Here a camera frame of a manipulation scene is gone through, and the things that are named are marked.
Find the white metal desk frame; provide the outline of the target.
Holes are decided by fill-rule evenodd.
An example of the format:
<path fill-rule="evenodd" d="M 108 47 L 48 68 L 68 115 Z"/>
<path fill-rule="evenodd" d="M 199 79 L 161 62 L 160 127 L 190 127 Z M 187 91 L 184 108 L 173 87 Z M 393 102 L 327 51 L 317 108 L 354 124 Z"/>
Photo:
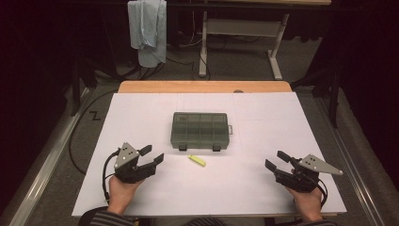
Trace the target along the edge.
<path fill-rule="evenodd" d="M 281 80 L 282 75 L 277 61 L 277 53 L 285 32 L 285 28 L 288 24 L 289 17 L 289 14 L 284 14 L 281 20 L 277 22 L 209 19 L 207 12 L 204 12 L 202 20 L 201 49 L 199 53 L 199 77 L 205 77 L 208 74 L 207 36 L 237 35 L 275 39 L 273 48 L 267 51 L 267 57 L 274 79 Z"/>

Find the person's striped clothing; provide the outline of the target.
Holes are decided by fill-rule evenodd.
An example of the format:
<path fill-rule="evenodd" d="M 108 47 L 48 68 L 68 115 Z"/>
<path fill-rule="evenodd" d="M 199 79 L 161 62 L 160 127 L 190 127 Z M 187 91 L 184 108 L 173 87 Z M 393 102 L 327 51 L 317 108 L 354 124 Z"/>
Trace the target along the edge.
<path fill-rule="evenodd" d="M 226 226 L 226 224 L 218 218 L 195 218 L 184 226 Z"/>

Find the light blue hanging cloth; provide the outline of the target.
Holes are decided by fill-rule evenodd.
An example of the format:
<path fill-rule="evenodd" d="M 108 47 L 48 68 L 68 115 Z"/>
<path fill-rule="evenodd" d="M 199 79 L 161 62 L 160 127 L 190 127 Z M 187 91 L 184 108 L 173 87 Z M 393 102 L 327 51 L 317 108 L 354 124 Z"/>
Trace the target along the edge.
<path fill-rule="evenodd" d="M 131 47 L 142 67 L 166 62 L 167 1 L 135 0 L 127 3 Z"/>

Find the white table sheet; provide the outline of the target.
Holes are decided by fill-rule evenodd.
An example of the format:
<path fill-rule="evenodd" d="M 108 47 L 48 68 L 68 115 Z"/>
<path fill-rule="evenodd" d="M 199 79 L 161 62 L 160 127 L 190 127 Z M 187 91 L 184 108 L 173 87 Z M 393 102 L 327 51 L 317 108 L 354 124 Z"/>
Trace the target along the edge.
<path fill-rule="evenodd" d="M 228 148 L 219 153 L 174 149 L 170 133 L 175 112 L 226 113 L 232 127 Z M 288 170 L 278 151 L 296 158 L 322 154 L 293 92 L 118 93 L 112 98 L 74 216 L 106 204 L 102 172 L 113 169 L 109 156 L 124 142 L 137 149 L 152 145 L 141 163 L 161 153 L 165 157 L 127 210 L 143 217 L 292 215 L 290 195 L 264 162 L 268 159 Z M 206 166 L 188 159 L 190 154 Z"/>

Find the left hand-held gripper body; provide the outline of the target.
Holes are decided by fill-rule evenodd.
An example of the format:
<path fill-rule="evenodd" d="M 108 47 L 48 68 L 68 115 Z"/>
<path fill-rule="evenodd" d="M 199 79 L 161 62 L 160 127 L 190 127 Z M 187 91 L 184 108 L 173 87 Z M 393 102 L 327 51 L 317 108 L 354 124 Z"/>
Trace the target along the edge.
<path fill-rule="evenodd" d="M 123 183 L 134 184 L 155 174 L 155 169 L 144 169 L 139 166 L 140 155 L 132 145 L 124 142 L 114 165 L 115 176 Z"/>

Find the metal floor rail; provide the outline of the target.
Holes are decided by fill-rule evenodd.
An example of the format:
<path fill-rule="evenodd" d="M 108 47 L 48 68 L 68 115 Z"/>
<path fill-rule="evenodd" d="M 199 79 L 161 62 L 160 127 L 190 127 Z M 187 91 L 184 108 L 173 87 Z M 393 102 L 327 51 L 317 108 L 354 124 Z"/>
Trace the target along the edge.
<path fill-rule="evenodd" d="M 80 119 L 93 89 L 84 88 L 78 95 L 80 105 L 74 115 L 72 91 L 68 90 L 66 110 L 56 124 L 42 151 L 24 177 L 5 212 L 0 217 L 0 226 L 25 226 L 47 187 L 56 165 L 64 153 L 73 128 Z"/>
<path fill-rule="evenodd" d="M 337 124 L 328 117 L 328 100 L 312 98 L 304 109 L 326 161 L 344 171 L 334 182 L 347 212 L 336 217 L 347 226 L 390 226 L 395 187 L 372 150 L 345 98 L 337 110 Z"/>

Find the grey plastic compartment box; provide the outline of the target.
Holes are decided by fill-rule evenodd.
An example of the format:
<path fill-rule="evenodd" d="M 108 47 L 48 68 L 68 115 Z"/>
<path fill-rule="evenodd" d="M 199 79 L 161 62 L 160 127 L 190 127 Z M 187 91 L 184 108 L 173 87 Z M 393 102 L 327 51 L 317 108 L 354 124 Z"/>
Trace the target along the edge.
<path fill-rule="evenodd" d="M 175 112 L 170 142 L 174 149 L 226 150 L 230 128 L 226 113 Z"/>

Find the small yellow plastic piece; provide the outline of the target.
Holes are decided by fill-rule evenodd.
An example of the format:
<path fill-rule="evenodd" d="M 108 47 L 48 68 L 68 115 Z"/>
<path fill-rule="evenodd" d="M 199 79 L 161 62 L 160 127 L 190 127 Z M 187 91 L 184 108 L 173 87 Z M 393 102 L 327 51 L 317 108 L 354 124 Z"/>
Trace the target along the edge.
<path fill-rule="evenodd" d="M 201 159 L 193 154 L 188 155 L 187 158 L 194 161 L 195 163 L 199 164 L 200 166 L 203 166 L 203 167 L 206 166 L 206 162 L 203 159 Z"/>

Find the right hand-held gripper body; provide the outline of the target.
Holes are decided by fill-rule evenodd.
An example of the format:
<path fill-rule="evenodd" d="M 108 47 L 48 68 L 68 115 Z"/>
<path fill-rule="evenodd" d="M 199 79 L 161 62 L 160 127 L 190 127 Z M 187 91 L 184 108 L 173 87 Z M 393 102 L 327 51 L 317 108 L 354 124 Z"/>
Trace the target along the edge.
<path fill-rule="evenodd" d="M 309 193 L 318 186 L 320 172 L 343 175 L 341 169 L 331 166 L 313 154 L 297 158 L 297 160 L 298 163 L 295 166 L 290 163 L 294 167 L 294 173 L 283 171 L 282 175 L 275 176 L 277 183 L 297 192 Z"/>

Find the person's right hand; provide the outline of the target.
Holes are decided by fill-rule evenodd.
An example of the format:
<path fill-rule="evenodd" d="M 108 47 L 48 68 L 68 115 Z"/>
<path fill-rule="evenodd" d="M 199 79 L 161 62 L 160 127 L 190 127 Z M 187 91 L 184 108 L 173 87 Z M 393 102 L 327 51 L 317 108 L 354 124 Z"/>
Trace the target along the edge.
<path fill-rule="evenodd" d="M 287 187 L 288 192 L 294 197 L 296 210 L 306 223 L 322 220 L 321 200 L 322 192 L 315 188 L 312 192 L 301 193 Z"/>

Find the person's left hand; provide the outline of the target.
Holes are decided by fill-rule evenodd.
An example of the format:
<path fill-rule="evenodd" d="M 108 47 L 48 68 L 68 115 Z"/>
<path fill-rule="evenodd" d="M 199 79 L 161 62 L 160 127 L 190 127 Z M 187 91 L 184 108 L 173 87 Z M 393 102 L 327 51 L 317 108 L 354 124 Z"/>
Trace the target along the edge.
<path fill-rule="evenodd" d="M 109 179 L 109 204 L 107 211 L 122 216 L 143 181 L 125 184 L 116 176 Z"/>

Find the black metal stand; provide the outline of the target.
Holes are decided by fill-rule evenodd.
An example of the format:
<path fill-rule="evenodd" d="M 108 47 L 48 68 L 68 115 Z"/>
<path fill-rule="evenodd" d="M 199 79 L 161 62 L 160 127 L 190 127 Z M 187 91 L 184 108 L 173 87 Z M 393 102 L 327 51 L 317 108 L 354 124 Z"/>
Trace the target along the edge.
<path fill-rule="evenodd" d="M 97 80 L 95 72 L 89 62 L 85 58 L 78 58 L 74 61 L 72 67 L 72 116 L 75 116 L 79 107 L 81 99 L 81 86 L 83 82 L 87 88 L 96 88 Z"/>
<path fill-rule="evenodd" d="M 316 73 L 311 73 L 290 84 L 291 89 L 301 86 L 313 86 L 314 97 L 328 97 L 328 118 L 332 125 L 337 128 L 337 108 L 340 87 L 341 70 L 338 67 L 324 68 Z"/>

